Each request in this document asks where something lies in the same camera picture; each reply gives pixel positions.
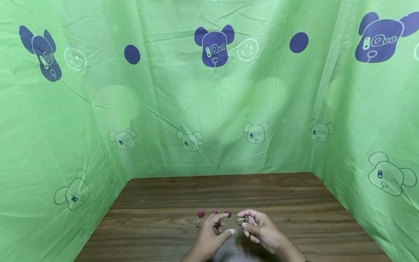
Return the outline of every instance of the right hand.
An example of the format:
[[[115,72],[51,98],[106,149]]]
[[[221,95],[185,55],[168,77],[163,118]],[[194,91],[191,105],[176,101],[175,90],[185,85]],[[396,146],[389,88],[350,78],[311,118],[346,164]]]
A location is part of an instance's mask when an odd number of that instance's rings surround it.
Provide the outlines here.
[[[307,261],[300,250],[298,250],[298,248],[277,229],[265,213],[248,209],[237,214],[237,216],[241,218],[245,215],[252,216],[255,220],[253,224],[241,224],[244,234],[246,237],[249,237],[251,241],[260,243],[266,250],[279,256],[281,261]]]
[[[248,209],[237,214],[241,218],[244,218],[245,215],[252,216],[255,220],[253,224],[243,223],[241,225],[245,236],[249,237],[252,242],[260,243],[269,252],[277,254],[287,237],[278,230],[265,213]]]

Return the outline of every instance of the wood grain surface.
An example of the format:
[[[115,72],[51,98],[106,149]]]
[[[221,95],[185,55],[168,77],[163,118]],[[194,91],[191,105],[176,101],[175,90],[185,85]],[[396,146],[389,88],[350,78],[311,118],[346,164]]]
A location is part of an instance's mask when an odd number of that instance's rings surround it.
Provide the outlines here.
[[[77,262],[180,261],[194,243],[199,210],[253,208],[268,214],[312,262],[390,262],[314,174],[133,179],[105,215]],[[243,233],[213,261],[278,261]]]

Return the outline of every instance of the smiley face print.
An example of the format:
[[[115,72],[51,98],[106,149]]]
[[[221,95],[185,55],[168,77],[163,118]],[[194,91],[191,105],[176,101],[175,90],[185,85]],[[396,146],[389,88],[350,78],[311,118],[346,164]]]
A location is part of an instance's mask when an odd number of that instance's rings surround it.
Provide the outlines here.
[[[258,53],[259,45],[253,38],[243,40],[237,47],[237,55],[243,61],[253,59]]]

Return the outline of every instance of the green fabric backdrop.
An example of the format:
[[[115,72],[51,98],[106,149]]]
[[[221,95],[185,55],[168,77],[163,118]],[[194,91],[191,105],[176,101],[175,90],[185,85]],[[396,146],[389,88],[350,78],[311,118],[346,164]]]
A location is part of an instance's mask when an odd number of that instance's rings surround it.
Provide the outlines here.
[[[135,177],[314,172],[419,261],[419,2],[0,2],[0,261],[72,261]]]

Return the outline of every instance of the bear outline print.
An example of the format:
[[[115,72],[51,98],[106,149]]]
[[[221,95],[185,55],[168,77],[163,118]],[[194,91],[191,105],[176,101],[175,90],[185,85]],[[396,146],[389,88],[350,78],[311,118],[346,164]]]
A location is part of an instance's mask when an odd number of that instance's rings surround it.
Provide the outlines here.
[[[380,63],[389,60],[396,52],[397,41],[419,30],[419,12],[402,19],[380,19],[370,12],[361,20],[358,34],[361,40],[355,50],[355,58],[364,63]]]
[[[116,148],[119,150],[129,150],[133,149],[137,146],[134,141],[134,137],[137,136],[137,133],[134,129],[128,128],[126,131],[123,132],[109,132],[108,139],[111,142],[116,143]]]
[[[247,133],[247,142],[254,145],[259,145],[265,142],[265,133],[270,129],[271,126],[268,122],[262,122],[260,125],[252,125],[251,123],[246,123],[243,127],[243,132]]]
[[[60,187],[54,195],[54,203],[61,205],[67,202],[67,207],[74,210],[83,205],[90,195],[90,188],[86,184],[86,172],[79,169],[76,172],[76,178],[70,183],[70,186]]]
[[[57,46],[51,34],[44,30],[44,36],[35,36],[26,26],[20,26],[19,35],[23,46],[38,58],[44,77],[51,82],[58,81],[62,72],[54,57]]]
[[[182,148],[189,152],[197,152],[200,150],[199,141],[202,140],[202,135],[198,131],[192,134],[185,134],[183,131],[178,130],[176,137],[182,141]]]
[[[316,119],[310,121],[311,125],[311,136],[310,139],[320,143],[327,143],[329,141],[329,135],[333,134],[333,124],[332,123],[319,123]]]
[[[384,152],[375,152],[368,158],[374,169],[368,174],[368,180],[377,188],[395,197],[401,196],[403,186],[414,187],[418,179],[410,168],[398,168],[391,163]]]
[[[200,26],[195,31],[195,43],[202,47],[202,62],[208,67],[221,67],[228,61],[227,45],[234,40],[234,29],[226,25],[221,32],[208,32]]]

